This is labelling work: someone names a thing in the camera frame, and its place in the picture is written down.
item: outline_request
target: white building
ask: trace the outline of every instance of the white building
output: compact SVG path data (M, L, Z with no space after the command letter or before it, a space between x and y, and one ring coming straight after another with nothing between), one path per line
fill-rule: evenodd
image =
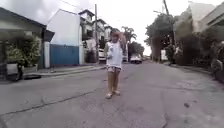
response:
M51 67L74 66L83 63L82 29L78 14L60 9L48 23L47 29L55 32L49 50L45 50L46 53L49 52L46 54L49 57L46 58L50 59L46 61L49 61Z

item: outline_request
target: utility pole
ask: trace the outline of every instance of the utility pole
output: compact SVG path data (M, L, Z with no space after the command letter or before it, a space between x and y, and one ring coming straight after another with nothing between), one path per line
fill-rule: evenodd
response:
M99 41L97 36L97 4L95 4L95 40L96 40L96 60L99 60Z
M169 16L170 13L169 13L169 10L168 10L167 4L166 4L166 0L163 0L163 3L164 3L164 6L165 6L165 9L166 9L166 14Z

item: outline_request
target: window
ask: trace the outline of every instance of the window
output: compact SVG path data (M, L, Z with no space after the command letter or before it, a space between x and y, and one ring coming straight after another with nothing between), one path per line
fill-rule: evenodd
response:
M87 30L87 36L88 37L93 37L93 31Z

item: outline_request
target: blue gate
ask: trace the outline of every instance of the blue gate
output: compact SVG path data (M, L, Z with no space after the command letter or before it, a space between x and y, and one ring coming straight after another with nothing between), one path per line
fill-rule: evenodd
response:
M79 64L79 47L50 44L51 67L75 66Z

